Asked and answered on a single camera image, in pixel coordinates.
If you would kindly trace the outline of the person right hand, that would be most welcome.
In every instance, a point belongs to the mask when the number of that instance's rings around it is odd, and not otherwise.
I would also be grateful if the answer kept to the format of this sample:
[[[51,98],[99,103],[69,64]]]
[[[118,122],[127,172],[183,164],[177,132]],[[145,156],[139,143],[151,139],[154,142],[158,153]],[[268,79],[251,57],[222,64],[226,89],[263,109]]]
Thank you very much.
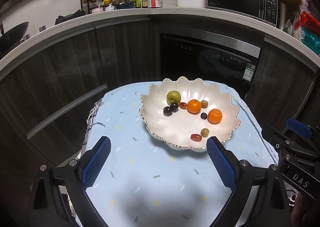
[[[316,226],[319,224],[319,199],[313,200],[299,193],[291,212],[291,226]]]

